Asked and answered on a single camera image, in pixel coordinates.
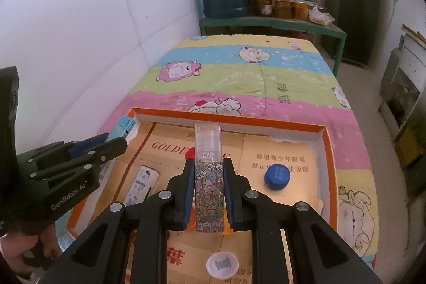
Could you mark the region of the person's hand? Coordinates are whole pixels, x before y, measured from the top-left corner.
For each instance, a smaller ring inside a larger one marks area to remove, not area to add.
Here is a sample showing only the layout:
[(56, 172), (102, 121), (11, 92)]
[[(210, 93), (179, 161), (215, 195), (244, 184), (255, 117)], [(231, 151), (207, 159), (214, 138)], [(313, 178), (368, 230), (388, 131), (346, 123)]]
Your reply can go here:
[(49, 225), (38, 235), (29, 236), (20, 231), (13, 231), (1, 237), (1, 254), (15, 275), (29, 280), (32, 268), (26, 265), (23, 254), (32, 249), (38, 241), (43, 244), (43, 253), (48, 260), (55, 260), (62, 254), (59, 246), (55, 224)]

